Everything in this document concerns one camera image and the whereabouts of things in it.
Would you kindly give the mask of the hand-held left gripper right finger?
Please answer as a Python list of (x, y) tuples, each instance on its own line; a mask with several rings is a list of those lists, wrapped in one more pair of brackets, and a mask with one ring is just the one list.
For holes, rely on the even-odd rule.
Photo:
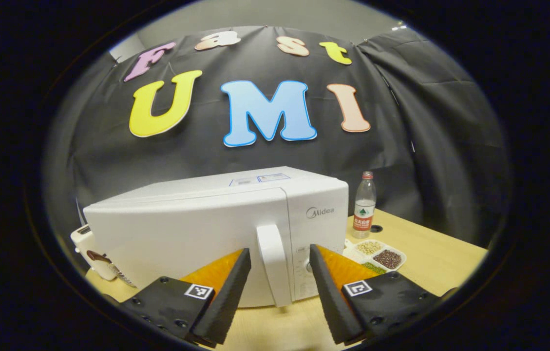
[(309, 263), (335, 344), (386, 338), (443, 302), (397, 271), (378, 274), (321, 245), (310, 245)]

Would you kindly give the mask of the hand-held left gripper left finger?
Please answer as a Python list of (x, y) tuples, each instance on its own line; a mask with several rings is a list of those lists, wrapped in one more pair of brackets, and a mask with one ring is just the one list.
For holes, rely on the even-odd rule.
[(166, 337), (214, 348), (223, 344), (252, 269), (248, 248), (183, 278), (159, 277), (120, 308)]

